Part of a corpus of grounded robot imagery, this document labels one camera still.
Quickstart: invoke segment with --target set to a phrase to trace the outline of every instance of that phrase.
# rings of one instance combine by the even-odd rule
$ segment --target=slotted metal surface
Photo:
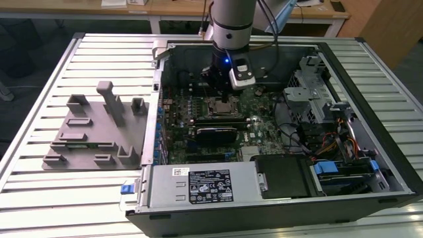
[[[120,210],[120,185],[139,171],[52,172],[41,169],[43,156],[56,136],[72,93],[103,101],[95,86],[111,80],[113,93],[129,102],[148,101],[153,68],[151,47],[156,39],[199,40],[197,36],[87,34],[73,40],[17,133],[0,169],[0,233],[3,238],[145,237]],[[255,37],[255,41],[271,41]],[[366,45],[354,39],[280,38],[280,41],[327,42],[371,107],[391,132],[418,173],[423,175],[423,114],[420,105]],[[335,90],[344,99],[340,88]],[[129,196],[128,205],[136,196]],[[287,229],[236,232],[197,237],[422,237],[423,205],[378,212],[356,222]]]

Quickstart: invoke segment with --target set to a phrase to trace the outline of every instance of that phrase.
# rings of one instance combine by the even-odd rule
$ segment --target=power supply label
[[[195,171],[188,176],[191,204],[233,201],[229,170]]]

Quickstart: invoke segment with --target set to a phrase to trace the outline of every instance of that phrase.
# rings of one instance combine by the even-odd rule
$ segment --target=gray plastic block
[[[113,85],[99,82],[103,102],[88,102],[72,95],[69,113],[51,150],[44,156],[45,170],[132,170],[141,163],[148,103],[133,98],[121,103],[111,93]]]

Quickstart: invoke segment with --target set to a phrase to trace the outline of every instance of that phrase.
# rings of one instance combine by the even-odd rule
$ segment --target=green circuit board
[[[241,147],[244,146],[256,146],[259,154],[263,155],[284,153],[281,135],[272,116],[275,105],[271,99],[272,93],[264,91],[257,96],[256,92],[257,87],[251,87],[239,97],[232,97],[237,105],[237,113],[251,120],[248,128],[237,131],[235,142],[212,147],[197,147],[195,152],[187,149],[196,143],[192,137],[196,128],[189,125],[189,120],[208,116],[209,98],[193,97],[183,93],[172,96],[172,100],[164,105],[169,164],[189,163],[187,156],[215,154],[225,154],[227,162],[243,161]]]

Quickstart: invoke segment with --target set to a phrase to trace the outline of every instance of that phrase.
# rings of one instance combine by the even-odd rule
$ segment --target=blue connector
[[[372,168],[374,171],[379,170],[379,165],[378,165],[378,162],[375,160],[370,161],[370,165],[371,165],[371,168]]]
[[[322,173],[338,172],[338,167],[334,161],[319,162],[318,164],[314,165],[314,168],[318,175]]]
[[[133,184],[124,184],[120,186],[120,194],[133,194],[135,193],[135,185]]]

